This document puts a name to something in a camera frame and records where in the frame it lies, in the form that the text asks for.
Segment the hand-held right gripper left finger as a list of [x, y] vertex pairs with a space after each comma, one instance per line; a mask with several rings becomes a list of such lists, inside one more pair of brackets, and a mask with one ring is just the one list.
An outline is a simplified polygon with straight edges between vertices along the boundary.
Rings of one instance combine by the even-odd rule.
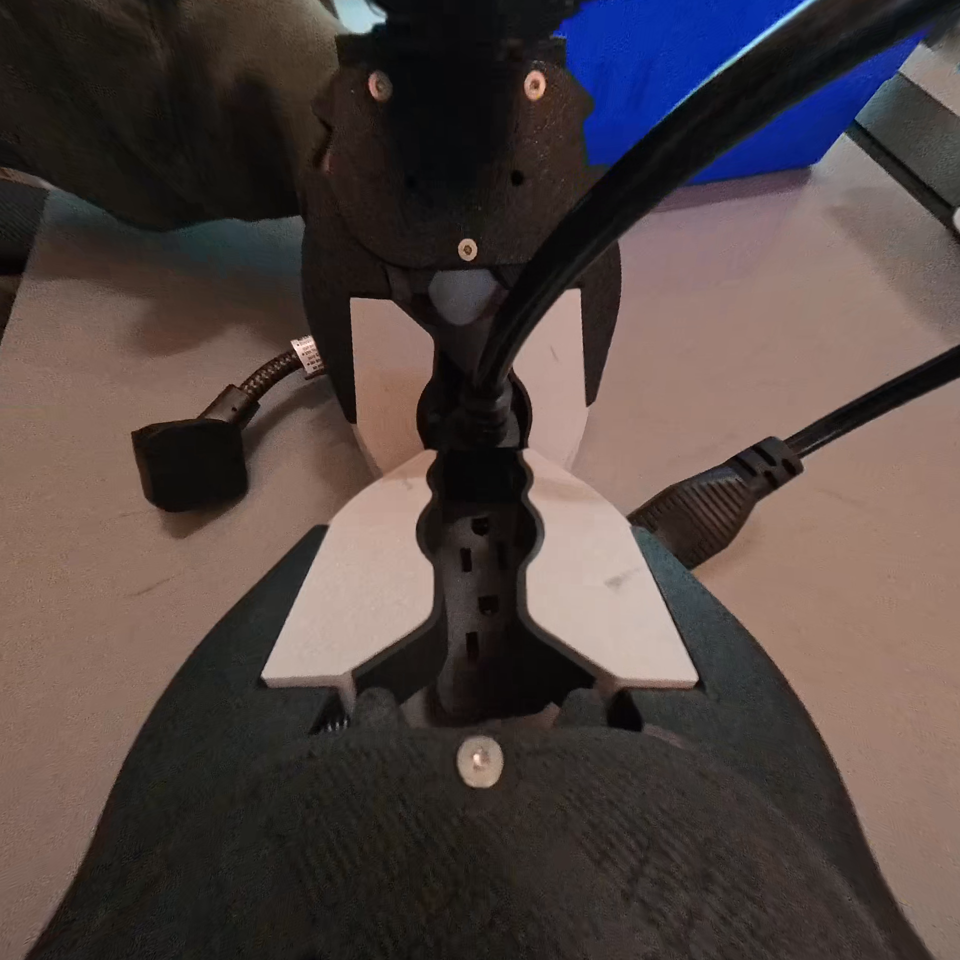
[[350, 499], [329, 522], [266, 660], [270, 689], [389, 690], [403, 704], [448, 652], [436, 573], [418, 538], [436, 453], [420, 452]]

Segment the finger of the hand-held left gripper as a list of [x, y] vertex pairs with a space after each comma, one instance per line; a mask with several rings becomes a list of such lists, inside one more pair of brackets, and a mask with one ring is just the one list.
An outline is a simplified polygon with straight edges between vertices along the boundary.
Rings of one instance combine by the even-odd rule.
[[581, 292], [564, 292], [524, 343], [513, 373], [531, 406], [528, 446], [571, 470], [589, 418]]
[[434, 373], [429, 333], [387, 299], [350, 301], [354, 435], [376, 476], [424, 450], [417, 411]]

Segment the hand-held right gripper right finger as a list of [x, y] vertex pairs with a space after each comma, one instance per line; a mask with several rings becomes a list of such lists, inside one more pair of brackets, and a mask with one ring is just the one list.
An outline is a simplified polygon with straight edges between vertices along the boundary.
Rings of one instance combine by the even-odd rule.
[[529, 628], [599, 690], [692, 690], [688, 648], [626, 517], [532, 449], [520, 452], [534, 545], [519, 575]]

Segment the person's left forearm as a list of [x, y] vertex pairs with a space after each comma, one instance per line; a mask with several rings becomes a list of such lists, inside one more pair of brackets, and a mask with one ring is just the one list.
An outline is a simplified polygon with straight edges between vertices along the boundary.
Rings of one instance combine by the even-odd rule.
[[147, 230], [293, 217], [343, 32], [333, 2], [3, 1], [2, 168]]

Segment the blue plastic bin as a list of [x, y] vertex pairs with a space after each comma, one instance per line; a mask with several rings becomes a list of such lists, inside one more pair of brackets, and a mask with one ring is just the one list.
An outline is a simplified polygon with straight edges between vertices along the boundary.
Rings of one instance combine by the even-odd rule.
[[[678, 102], [791, 13], [796, 1], [585, 2], [563, 21], [568, 70], [591, 96], [583, 130], [594, 164], [619, 161]], [[718, 157], [694, 185], [820, 162], [930, 32], [922, 28], [781, 114]]]

